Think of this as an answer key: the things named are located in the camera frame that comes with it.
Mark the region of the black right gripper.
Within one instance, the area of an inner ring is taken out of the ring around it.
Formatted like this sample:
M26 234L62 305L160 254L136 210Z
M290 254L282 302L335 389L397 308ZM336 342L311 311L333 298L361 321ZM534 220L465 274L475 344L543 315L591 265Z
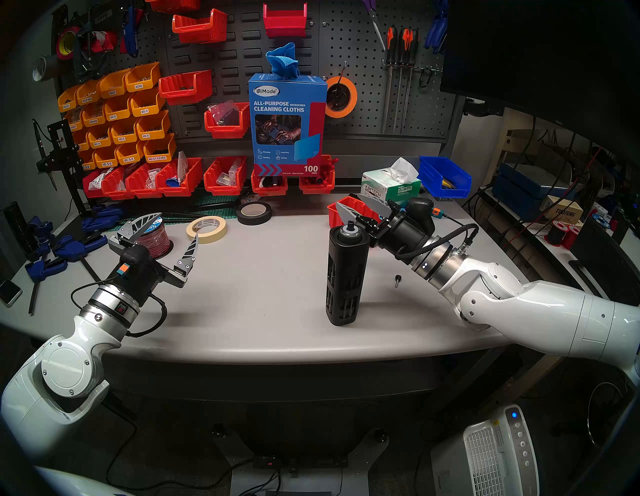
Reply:
M393 216L393 210L379 198L362 193L358 193L358 198L380 218ZM414 260L416 252L427 245L433 235L431 216L414 219L401 212L390 220L375 222L371 217L364 216L339 201L335 202L335 209L342 223L356 223L358 220L358 227L363 228L369 236L370 248L387 250L399 261Z

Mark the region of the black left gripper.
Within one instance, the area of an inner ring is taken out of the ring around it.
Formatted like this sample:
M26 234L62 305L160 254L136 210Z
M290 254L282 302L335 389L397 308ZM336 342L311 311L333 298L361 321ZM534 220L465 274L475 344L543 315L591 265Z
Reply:
M126 294L141 307L161 282L184 287L195 264L199 247L199 235L175 263L173 269L162 265L151 256L149 249L138 244L138 239L161 217L161 213L146 214L128 221L118 230L118 241L109 240L109 248L120 256L116 267L109 274L109 283Z

